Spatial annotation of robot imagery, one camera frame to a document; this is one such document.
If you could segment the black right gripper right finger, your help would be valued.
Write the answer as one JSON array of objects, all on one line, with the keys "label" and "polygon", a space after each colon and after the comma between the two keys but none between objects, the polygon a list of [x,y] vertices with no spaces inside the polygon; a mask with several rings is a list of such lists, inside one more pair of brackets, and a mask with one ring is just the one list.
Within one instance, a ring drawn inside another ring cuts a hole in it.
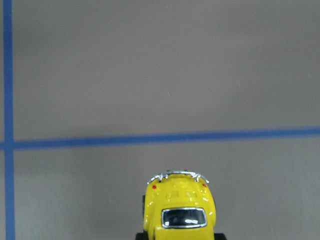
[{"label": "black right gripper right finger", "polygon": [[215,232],[214,240],[225,240],[225,234],[221,232]]}]

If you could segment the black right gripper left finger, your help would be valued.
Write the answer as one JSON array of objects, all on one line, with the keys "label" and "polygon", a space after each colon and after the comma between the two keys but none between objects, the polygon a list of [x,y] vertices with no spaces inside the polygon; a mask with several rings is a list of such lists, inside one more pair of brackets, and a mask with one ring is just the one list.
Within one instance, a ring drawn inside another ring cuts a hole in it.
[{"label": "black right gripper left finger", "polygon": [[138,232],[135,235],[135,240],[148,240],[148,233],[147,232]]}]

